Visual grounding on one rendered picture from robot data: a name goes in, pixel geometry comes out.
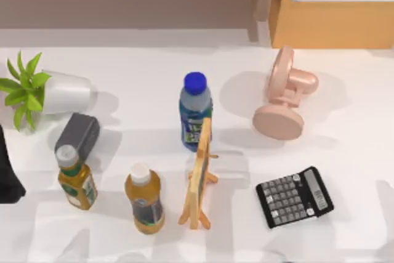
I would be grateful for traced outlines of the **blue capped bottle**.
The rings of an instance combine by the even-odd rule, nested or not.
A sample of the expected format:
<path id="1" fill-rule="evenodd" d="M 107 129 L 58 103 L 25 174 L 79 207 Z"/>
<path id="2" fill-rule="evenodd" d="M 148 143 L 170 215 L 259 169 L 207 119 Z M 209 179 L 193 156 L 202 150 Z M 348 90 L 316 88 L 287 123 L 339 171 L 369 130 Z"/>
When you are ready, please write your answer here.
<path id="1" fill-rule="evenodd" d="M 188 73 L 179 98 L 181 141 L 192 152 L 198 149 L 204 118 L 212 118 L 213 100 L 202 72 Z"/>

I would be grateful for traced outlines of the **wooden framed blackboard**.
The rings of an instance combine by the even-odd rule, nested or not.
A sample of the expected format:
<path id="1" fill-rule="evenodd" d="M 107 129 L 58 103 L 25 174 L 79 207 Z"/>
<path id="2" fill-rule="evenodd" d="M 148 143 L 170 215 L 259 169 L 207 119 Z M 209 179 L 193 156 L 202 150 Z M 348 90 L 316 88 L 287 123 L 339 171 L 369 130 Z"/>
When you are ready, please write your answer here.
<path id="1" fill-rule="evenodd" d="M 211 155 L 210 153 L 211 127 L 212 120 L 210 118 L 204 118 L 194 167 L 188 173 L 188 188 L 185 195 L 185 202 L 178 219 L 179 225 L 190 221 L 190 228 L 193 230 L 196 230 L 199 224 L 207 230 L 211 228 L 211 223 L 202 208 L 207 183 L 216 184 L 219 179 L 216 175 L 209 172 L 211 158 L 218 158 L 217 155 Z"/>

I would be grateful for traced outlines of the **pink desk fan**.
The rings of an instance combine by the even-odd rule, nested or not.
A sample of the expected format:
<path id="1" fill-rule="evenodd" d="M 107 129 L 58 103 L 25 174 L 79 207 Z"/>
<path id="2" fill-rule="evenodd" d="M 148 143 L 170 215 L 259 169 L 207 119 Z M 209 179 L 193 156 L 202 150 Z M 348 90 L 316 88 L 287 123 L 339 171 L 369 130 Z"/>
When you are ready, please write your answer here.
<path id="1" fill-rule="evenodd" d="M 302 135 L 304 119 L 294 109 L 304 95 L 314 93 L 319 86 L 316 75 L 293 64 L 293 48 L 282 47 L 268 79 L 267 104 L 256 109 L 252 118 L 255 129 L 272 139 L 295 140 Z"/>

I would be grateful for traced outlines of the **amber bottle with dark label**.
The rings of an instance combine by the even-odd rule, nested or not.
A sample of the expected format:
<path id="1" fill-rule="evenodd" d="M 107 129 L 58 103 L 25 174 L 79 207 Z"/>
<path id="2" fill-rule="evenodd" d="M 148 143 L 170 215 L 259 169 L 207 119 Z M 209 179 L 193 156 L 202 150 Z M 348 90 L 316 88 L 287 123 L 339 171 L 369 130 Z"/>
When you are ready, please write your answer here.
<path id="1" fill-rule="evenodd" d="M 136 228 L 147 235 L 161 230 L 165 213 L 161 202 L 161 179 L 144 163 L 134 164 L 124 183 L 126 196 L 132 206 Z"/>

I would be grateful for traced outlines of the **dark grey box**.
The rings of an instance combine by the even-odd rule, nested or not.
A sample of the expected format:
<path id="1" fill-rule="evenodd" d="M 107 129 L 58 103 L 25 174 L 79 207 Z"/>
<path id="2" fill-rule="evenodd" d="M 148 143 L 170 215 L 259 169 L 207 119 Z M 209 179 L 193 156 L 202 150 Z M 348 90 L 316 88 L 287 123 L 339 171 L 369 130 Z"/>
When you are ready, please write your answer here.
<path id="1" fill-rule="evenodd" d="M 85 162 L 92 151 L 100 134 L 100 124 L 96 117 L 82 113 L 73 113 L 64 127 L 54 152 L 61 146 L 73 146 L 79 159 Z"/>

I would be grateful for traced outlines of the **black calculator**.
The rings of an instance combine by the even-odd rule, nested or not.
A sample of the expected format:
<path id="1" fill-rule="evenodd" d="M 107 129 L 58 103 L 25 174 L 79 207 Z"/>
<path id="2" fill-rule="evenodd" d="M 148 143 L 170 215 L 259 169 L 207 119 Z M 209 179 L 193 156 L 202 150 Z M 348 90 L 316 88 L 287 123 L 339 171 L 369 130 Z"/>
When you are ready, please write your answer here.
<path id="1" fill-rule="evenodd" d="M 270 229 L 334 210 L 321 174 L 314 166 L 257 184 L 255 190 Z"/>

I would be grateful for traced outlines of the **white potted green plant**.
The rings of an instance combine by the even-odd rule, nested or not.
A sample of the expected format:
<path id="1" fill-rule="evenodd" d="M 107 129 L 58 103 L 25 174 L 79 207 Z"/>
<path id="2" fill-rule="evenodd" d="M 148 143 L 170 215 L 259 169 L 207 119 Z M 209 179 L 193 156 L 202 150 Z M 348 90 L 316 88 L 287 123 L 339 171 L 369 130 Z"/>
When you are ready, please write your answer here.
<path id="1" fill-rule="evenodd" d="M 57 115 L 85 110 L 93 93 L 87 78 L 50 70 L 38 70 L 42 52 L 27 63 L 17 54 L 17 66 L 7 59 L 11 77 L 0 77 L 0 92 L 6 94 L 4 105 L 14 109 L 12 124 L 16 131 L 26 123 L 36 129 L 38 115 Z"/>

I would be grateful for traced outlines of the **amber bottle with green label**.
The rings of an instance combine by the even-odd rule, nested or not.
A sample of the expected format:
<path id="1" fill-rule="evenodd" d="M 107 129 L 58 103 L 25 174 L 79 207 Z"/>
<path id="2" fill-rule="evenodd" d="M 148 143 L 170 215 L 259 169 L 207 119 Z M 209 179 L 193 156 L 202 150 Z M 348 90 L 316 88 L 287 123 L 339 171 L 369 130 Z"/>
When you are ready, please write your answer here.
<path id="1" fill-rule="evenodd" d="M 72 145 L 59 147 L 55 157 L 59 166 L 58 182 L 69 203 L 81 210 L 89 210 L 98 195 L 90 167 L 80 159 Z"/>

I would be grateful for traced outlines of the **wooden cupboard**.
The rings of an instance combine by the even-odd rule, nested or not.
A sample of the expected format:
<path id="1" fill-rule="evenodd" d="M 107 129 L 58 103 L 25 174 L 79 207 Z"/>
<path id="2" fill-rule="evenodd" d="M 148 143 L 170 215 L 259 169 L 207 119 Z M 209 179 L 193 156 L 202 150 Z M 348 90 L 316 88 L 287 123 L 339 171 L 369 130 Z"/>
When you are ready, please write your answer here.
<path id="1" fill-rule="evenodd" d="M 394 3 L 299 3 L 271 0 L 271 45 L 296 49 L 394 47 Z"/>

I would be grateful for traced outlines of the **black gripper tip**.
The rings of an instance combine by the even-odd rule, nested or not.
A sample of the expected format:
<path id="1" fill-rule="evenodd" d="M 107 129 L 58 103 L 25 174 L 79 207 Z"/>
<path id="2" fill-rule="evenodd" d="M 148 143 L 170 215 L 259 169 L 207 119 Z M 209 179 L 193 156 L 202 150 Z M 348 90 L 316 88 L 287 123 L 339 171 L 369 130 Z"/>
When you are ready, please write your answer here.
<path id="1" fill-rule="evenodd" d="M 0 125 L 0 204 L 15 204 L 25 194 L 26 190 L 12 168 Z"/>

